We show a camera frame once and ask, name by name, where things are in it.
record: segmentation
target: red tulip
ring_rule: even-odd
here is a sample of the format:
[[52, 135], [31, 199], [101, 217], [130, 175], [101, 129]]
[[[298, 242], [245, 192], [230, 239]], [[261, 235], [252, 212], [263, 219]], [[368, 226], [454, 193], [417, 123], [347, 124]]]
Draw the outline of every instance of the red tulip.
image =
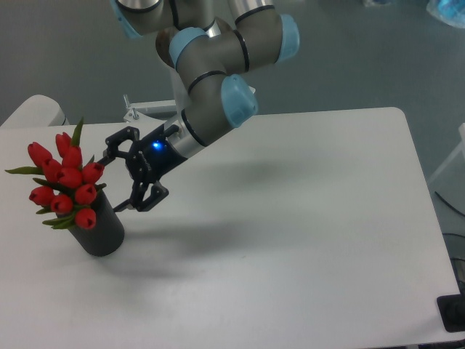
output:
[[66, 132], [63, 132], [62, 135], [58, 134], [55, 136], [55, 142], [57, 143], [59, 155], [64, 157], [71, 145], [70, 135]]
[[42, 163], [42, 169], [46, 180], [50, 183], [58, 182], [58, 172], [62, 169], [61, 164], [55, 159], [48, 159]]
[[73, 200], [68, 195], [60, 194], [53, 198], [50, 209], [55, 213], [67, 214], [73, 211]]
[[69, 147], [61, 164], [63, 167], [80, 167], [82, 165], [81, 149], [79, 147]]
[[85, 183], [95, 184], [103, 175], [105, 167], [97, 162], [87, 164], [82, 169], [82, 178]]
[[39, 206], [49, 206], [54, 197], [55, 194], [53, 193], [53, 189], [49, 187], [38, 187], [31, 191], [29, 200]]
[[63, 167], [57, 175], [58, 183], [75, 189], [82, 184], [82, 174], [78, 169]]
[[37, 142], [28, 145], [28, 153], [37, 167], [40, 167], [42, 162], [52, 158], [52, 154]]
[[97, 217], [93, 209], [81, 209], [74, 217], [74, 223], [84, 229], [92, 229], [97, 222]]
[[97, 191], [93, 184], [84, 184], [76, 190], [74, 200], [80, 205], [90, 205], [97, 197]]

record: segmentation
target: robotic arm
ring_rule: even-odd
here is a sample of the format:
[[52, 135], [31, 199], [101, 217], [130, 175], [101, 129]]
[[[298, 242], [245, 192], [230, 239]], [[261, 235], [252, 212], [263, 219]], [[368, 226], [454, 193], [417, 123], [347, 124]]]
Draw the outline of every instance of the robotic arm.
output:
[[[160, 184], [163, 175], [258, 112], [255, 96], [239, 74], [293, 57], [299, 30], [291, 16], [275, 11], [272, 0], [229, 0], [236, 29], [220, 34], [213, 0], [110, 3], [129, 37], [172, 26], [179, 31], [169, 54], [191, 104], [141, 140], [134, 127], [110, 136], [99, 161], [107, 165], [125, 159], [134, 180], [130, 198], [115, 210], [149, 211], [169, 194]], [[133, 142], [129, 152], [118, 149], [125, 140]]]

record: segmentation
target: white object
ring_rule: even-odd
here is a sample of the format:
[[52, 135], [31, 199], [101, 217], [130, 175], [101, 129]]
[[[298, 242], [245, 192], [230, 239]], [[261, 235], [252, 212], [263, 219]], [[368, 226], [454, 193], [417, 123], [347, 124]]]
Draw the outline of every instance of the white object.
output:
[[123, 120], [126, 123], [153, 121], [154, 118], [157, 118], [156, 114], [161, 116], [167, 113], [176, 113], [176, 102], [174, 100], [131, 103], [127, 95], [124, 95], [123, 99], [126, 104], [126, 115], [123, 117]]
[[[141, 135], [159, 121], [138, 125]], [[85, 125], [84, 160], [125, 124]], [[29, 164], [72, 127], [0, 130]], [[116, 205], [122, 161], [103, 182]], [[461, 340], [436, 298], [458, 287], [405, 116], [395, 108], [255, 116], [119, 214], [122, 247], [87, 255], [41, 225], [34, 183], [0, 171], [0, 347], [353, 349]]]
[[69, 125], [53, 99], [35, 95], [27, 99], [2, 125], [2, 129]]
[[461, 142], [428, 178], [427, 184], [432, 194], [434, 207], [444, 233], [463, 235], [464, 219], [447, 207], [434, 192], [439, 193], [458, 211], [465, 211], [465, 124], [458, 128]]

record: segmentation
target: black joint ring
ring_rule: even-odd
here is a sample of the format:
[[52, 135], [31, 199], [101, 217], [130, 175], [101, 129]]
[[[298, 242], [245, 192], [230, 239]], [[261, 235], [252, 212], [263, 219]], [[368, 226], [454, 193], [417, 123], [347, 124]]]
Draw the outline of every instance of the black joint ring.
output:
[[239, 44], [240, 44], [240, 47], [242, 48], [242, 53], [243, 53], [243, 56], [244, 56], [244, 64], [246, 66], [245, 70], [246, 70], [246, 72], [248, 72], [248, 70], [250, 69], [250, 58], [248, 56], [246, 41], [244, 40], [242, 35], [239, 33], [239, 31], [234, 30], [233, 33], [237, 36], [237, 38], [239, 40]]
[[224, 71], [207, 71], [206, 73], [203, 73], [202, 75], [196, 77], [194, 81], [190, 84], [189, 88], [187, 89], [187, 94], [190, 95], [190, 92], [193, 90], [196, 84], [201, 82], [202, 80], [208, 78], [209, 76], [213, 75], [226, 75]]
[[213, 22], [211, 22], [208, 26], [203, 28], [203, 31], [209, 31], [211, 29], [211, 27], [213, 27], [215, 25], [215, 22], [216, 22], [216, 20], [213, 20]]
[[266, 9], [274, 9], [274, 5], [265, 5], [261, 7], [257, 7], [256, 9], [251, 9], [250, 11], [244, 13], [243, 15], [236, 18], [234, 23], [237, 25], [241, 20], [246, 19], [248, 16], [255, 15], [257, 12], [265, 11]]
[[189, 133], [192, 135], [192, 137], [194, 138], [194, 140], [197, 141], [198, 144], [202, 145], [203, 147], [206, 147], [207, 144], [205, 144], [204, 141], [202, 141], [202, 139], [197, 136], [197, 134], [195, 133], [194, 129], [192, 128], [192, 126], [190, 126], [189, 124], [189, 121], [187, 120], [187, 117], [186, 117], [186, 113], [185, 113], [185, 109], [182, 110], [181, 112], [181, 117], [182, 117], [182, 120], [184, 121], [184, 124], [186, 125], [187, 127], [187, 130], [189, 131]]

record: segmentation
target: gray floor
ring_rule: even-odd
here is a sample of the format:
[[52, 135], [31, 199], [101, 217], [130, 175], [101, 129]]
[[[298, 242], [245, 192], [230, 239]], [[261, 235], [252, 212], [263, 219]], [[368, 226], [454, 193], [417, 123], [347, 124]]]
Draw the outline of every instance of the gray floor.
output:
[[[261, 113], [396, 106], [407, 115], [426, 176], [465, 121], [465, 30], [425, 11], [427, 0], [365, 9], [358, 0], [281, 0], [302, 32], [292, 61], [246, 74]], [[231, 21], [226, 0], [215, 1]], [[154, 36], [126, 40], [106, 1], [0, 0], [0, 122], [35, 94], [71, 122], [117, 122], [122, 95], [171, 98]]]

